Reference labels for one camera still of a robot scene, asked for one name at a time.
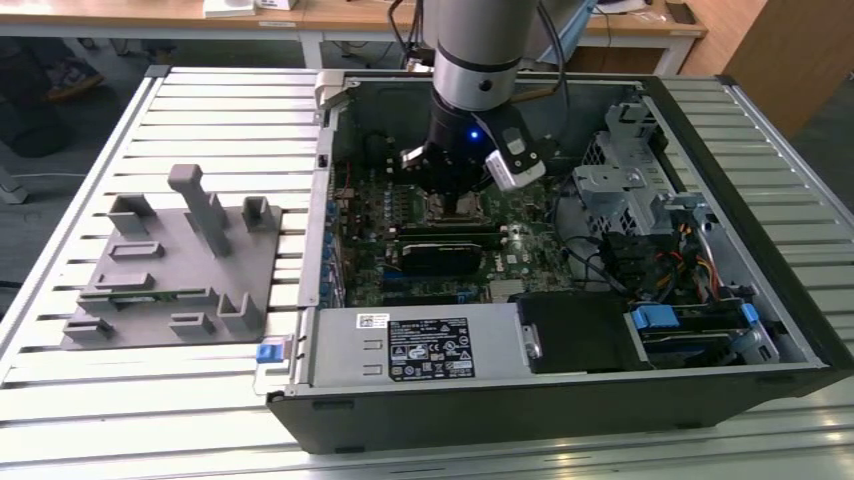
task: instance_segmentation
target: warning label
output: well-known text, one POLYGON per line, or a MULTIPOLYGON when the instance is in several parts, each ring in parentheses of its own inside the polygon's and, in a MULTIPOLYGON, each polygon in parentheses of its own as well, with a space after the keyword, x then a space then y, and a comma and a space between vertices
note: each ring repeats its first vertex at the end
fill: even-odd
POLYGON ((388 321, 388 377, 395 382, 474 376, 467 318, 388 321))

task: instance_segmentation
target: blue latch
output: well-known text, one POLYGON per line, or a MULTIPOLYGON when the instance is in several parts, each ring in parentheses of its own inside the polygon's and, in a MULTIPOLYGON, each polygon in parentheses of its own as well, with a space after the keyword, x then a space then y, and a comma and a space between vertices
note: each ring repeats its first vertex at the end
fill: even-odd
POLYGON ((742 314, 751 325, 759 322, 759 312, 756 312, 756 307, 752 306, 752 303, 742 303, 742 314))
POLYGON ((257 363, 280 363, 284 361, 284 345, 261 343, 255 353, 257 363))
POLYGON ((670 305, 640 305, 631 312, 631 319, 638 330, 679 326, 679 318, 670 305))

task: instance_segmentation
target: sticker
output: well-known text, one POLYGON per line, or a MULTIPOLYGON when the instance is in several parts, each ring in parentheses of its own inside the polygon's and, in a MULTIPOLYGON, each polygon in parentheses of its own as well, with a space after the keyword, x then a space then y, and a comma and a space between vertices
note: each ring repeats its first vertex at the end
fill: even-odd
POLYGON ((388 377, 395 382, 475 376, 467 318, 388 320, 380 315, 388 325, 388 377))
POLYGON ((293 28, 296 23, 293 22, 257 22, 259 27, 284 27, 293 28))
POLYGON ((385 328, 389 317, 387 313, 357 313, 356 328, 385 328))

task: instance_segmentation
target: slotted metal surface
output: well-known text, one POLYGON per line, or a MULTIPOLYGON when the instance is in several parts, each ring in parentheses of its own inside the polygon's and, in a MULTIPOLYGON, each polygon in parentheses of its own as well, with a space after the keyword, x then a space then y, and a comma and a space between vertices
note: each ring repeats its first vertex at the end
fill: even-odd
MULTIPOLYGON (((803 399, 770 402, 712 429, 315 457, 300 451, 255 394, 253 345, 57 351, 75 288, 112 230, 99 216, 111 196, 145 192, 155 208, 181 206, 163 185, 171 165, 185 161, 201 165, 205 188, 221 193, 224 205, 239 204, 247 193, 265 194, 287 210, 268 334, 293 331, 311 185, 303 177, 315 139, 209 138, 200 126, 309 131, 312 83, 311 72, 283 69, 175 68, 165 81, 145 80, 75 200, 80 213, 72 204, 60 224, 67 231, 57 230, 13 306, 20 328, 12 316, 0 324, 0 479, 662 479, 743 476, 744 469, 760 478, 854 476, 844 448, 854 442, 850 380, 803 399), (195 94, 163 96, 177 94, 172 87, 195 94), (148 128, 171 125, 191 128, 148 128), (191 138, 193 132, 201 138, 191 138)), ((844 212, 798 159, 756 137, 766 135, 758 118, 714 80, 667 84, 700 133, 710 133, 718 160, 830 321, 854 342, 854 231, 844 212)), ((678 167, 690 185, 687 169, 678 167)), ((413 415, 440 421, 441 413, 413 415)))

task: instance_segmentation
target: white cable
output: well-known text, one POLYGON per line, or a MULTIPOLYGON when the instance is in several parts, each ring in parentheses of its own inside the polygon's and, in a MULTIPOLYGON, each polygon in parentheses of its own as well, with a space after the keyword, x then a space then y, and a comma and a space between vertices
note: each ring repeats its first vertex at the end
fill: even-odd
POLYGON ((85 177, 85 173, 26 173, 24 175, 10 175, 12 178, 33 178, 33 177, 85 177))

